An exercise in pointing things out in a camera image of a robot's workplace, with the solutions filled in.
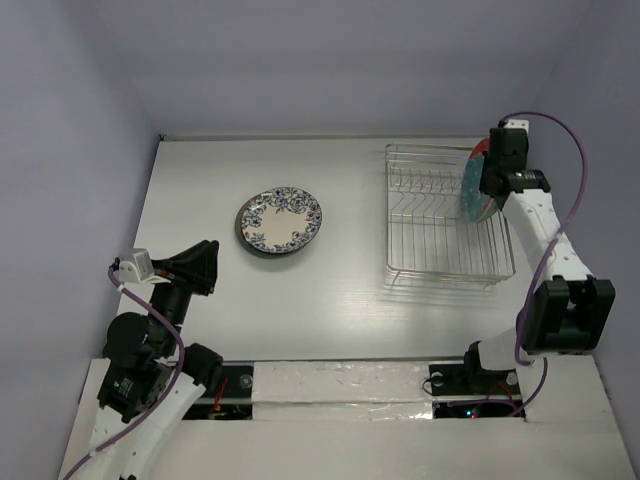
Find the grey snowflake reindeer plate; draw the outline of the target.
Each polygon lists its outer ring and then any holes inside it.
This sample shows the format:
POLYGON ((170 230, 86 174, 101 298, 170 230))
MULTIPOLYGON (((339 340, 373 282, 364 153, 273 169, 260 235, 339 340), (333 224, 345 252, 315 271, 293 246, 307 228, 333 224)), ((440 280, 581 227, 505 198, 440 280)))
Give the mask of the grey snowflake reindeer plate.
POLYGON ((303 214, 272 206, 262 197, 248 200, 236 216, 236 236, 241 245, 261 257, 288 256, 304 246, 303 214))

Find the red teal leaf plate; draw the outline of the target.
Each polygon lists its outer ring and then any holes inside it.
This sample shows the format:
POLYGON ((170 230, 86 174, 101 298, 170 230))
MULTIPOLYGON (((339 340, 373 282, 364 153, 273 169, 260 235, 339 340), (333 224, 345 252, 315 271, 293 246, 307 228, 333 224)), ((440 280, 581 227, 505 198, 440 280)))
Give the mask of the red teal leaf plate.
POLYGON ((460 190, 460 217, 466 223, 481 223, 492 217, 498 207, 494 199, 480 190, 484 153, 489 139, 481 140, 471 151, 466 162, 460 190))

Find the blue floral white plate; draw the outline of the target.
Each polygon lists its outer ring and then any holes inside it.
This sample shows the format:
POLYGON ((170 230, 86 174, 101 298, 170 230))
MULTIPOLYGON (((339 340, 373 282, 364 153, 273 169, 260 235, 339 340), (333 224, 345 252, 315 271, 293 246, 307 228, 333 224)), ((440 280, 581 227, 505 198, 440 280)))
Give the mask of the blue floral white plate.
POLYGON ((297 187, 275 187, 254 195, 235 221, 239 241, 252 253, 285 256, 303 249, 323 221, 319 202, 297 187))

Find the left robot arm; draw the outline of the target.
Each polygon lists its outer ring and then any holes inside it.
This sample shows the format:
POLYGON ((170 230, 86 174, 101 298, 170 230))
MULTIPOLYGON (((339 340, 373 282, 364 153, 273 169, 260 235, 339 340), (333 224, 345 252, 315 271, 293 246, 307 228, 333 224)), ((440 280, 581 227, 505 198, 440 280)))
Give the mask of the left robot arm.
POLYGON ((87 453, 68 479, 143 479, 189 408, 223 381, 223 358, 181 330, 193 296, 214 292, 219 243, 203 240, 165 259, 134 248, 107 276, 141 307, 110 322, 102 356, 109 364, 97 393, 87 453))

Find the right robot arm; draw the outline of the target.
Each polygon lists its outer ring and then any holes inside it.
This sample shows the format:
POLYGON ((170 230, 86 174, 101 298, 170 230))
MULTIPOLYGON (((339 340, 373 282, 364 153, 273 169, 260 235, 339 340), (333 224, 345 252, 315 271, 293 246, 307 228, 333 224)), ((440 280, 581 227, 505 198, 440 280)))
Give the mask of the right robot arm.
POLYGON ((574 249, 545 175, 528 168, 528 132, 526 120, 501 121, 472 150, 464 170, 461 219, 480 224, 501 214, 533 272, 515 326, 465 353, 460 379, 473 392, 547 355, 594 350, 616 295, 612 282, 597 278, 574 249))

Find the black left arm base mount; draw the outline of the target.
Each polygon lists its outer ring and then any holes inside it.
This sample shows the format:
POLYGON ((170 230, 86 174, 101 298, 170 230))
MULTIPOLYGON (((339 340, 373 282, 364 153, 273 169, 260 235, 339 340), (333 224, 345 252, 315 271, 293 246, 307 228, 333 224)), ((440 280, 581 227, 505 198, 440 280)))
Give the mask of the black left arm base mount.
POLYGON ((251 420, 253 385, 252 362, 225 363, 217 389, 198 399, 184 414, 183 420, 251 420))

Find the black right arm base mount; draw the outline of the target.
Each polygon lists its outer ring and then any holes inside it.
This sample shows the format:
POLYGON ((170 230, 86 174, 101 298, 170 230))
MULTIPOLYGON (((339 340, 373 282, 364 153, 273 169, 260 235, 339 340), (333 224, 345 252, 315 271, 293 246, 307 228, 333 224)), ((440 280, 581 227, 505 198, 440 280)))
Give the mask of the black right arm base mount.
POLYGON ((478 342, 468 348, 461 363, 431 364, 422 388, 427 394, 435 397, 520 394, 514 370, 494 371, 481 367, 478 342))

